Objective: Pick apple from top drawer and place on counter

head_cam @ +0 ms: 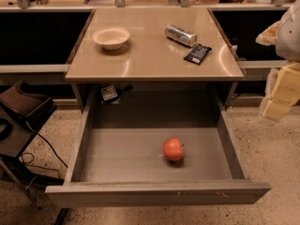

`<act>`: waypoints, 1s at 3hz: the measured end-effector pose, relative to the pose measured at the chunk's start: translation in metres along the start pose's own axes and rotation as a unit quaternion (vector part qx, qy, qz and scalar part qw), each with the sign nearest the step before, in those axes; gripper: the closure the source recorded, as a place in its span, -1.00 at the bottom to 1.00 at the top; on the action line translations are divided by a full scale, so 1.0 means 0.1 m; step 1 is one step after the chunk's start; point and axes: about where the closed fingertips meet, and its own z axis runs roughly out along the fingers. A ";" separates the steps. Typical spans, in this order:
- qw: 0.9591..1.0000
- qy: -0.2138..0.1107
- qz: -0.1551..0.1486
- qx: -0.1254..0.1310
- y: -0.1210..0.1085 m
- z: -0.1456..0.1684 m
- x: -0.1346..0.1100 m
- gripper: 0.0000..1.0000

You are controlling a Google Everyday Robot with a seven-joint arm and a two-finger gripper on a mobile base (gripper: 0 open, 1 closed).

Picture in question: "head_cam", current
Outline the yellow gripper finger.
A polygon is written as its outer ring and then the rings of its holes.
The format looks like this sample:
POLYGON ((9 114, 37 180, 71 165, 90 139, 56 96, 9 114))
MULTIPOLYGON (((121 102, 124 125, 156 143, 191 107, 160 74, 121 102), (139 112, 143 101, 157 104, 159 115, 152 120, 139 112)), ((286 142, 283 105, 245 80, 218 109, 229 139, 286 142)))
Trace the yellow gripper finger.
POLYGON ((281 69, 272 68, 267 77, 262 99, 262 120, 280 121, 300 100, 300 63, 290 63, 281 69))
POLYGON ((278 22, 274 22, 256 37, 256 42, 263 46, 275 45, 278 37, 278 22))

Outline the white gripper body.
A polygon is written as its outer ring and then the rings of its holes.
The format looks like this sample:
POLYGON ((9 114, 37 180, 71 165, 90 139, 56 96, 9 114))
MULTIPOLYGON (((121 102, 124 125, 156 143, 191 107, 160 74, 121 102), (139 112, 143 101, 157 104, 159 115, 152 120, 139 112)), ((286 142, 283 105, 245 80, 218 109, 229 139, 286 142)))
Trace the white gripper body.
POLYGON ((277 28, 277 55, 300 61, 300 0, 296 0, 281 17, 277 28))

